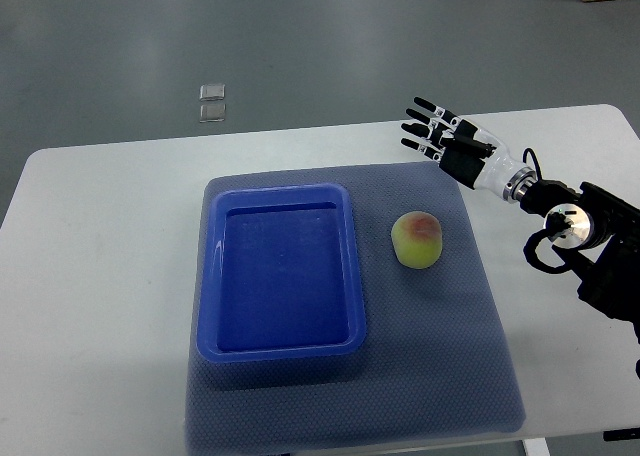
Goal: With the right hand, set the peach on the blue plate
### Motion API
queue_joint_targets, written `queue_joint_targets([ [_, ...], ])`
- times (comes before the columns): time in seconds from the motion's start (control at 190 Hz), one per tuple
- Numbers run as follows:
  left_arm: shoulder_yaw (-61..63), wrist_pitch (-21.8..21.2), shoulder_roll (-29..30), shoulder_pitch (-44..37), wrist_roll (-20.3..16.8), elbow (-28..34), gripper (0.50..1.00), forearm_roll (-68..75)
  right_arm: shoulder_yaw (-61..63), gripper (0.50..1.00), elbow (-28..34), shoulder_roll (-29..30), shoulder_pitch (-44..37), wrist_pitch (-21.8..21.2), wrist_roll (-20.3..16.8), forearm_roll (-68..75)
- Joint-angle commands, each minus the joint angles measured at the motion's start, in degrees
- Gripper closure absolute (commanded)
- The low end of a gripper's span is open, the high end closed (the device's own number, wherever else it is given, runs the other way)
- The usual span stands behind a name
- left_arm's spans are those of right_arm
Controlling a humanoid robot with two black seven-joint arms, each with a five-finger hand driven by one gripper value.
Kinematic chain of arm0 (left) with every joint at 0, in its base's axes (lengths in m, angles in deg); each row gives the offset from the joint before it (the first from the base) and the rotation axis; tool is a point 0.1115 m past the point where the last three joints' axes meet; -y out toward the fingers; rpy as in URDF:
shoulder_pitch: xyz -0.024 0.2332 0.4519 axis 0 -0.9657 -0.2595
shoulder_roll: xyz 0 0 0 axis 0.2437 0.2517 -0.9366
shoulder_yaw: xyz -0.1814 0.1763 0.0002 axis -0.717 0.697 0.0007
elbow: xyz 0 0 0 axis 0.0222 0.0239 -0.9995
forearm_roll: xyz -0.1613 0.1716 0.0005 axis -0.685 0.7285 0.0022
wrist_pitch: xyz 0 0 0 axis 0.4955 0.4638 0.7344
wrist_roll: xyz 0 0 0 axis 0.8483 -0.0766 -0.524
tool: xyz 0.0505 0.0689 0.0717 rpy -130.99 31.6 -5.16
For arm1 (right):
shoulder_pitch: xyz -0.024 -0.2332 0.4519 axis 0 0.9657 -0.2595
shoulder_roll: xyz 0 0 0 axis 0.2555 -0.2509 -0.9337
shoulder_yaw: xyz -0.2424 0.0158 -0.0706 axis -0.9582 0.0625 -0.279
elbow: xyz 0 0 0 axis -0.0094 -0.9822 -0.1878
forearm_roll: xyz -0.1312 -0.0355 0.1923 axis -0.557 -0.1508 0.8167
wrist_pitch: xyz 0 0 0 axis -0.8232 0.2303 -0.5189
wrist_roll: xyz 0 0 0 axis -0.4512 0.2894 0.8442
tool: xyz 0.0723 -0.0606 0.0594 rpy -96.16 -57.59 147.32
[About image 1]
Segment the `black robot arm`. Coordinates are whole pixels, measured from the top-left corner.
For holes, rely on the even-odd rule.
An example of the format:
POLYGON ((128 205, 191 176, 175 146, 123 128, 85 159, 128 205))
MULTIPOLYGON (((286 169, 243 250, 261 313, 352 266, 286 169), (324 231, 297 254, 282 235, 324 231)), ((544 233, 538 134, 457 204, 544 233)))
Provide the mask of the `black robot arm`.
POLYGON ((547 274, 574 273, 578 298, 639 332, 639 210, 589 182, 575 191, 559 181, 533 183, 518 199, 544 218, 523 253, 547 274))

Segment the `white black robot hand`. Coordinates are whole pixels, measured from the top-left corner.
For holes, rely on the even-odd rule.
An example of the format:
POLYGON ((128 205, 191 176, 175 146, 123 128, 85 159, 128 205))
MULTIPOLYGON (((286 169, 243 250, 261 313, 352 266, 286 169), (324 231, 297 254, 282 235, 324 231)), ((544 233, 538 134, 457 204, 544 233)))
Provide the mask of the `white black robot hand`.
POLYGON ((485 189, 500 199, 519 202, 541 180, 539 170, 512 157, 498 137, 469 119, 420 97, 406 110, 412 119, 401 128, 401 144, 435 162, 463 186, 485 189))

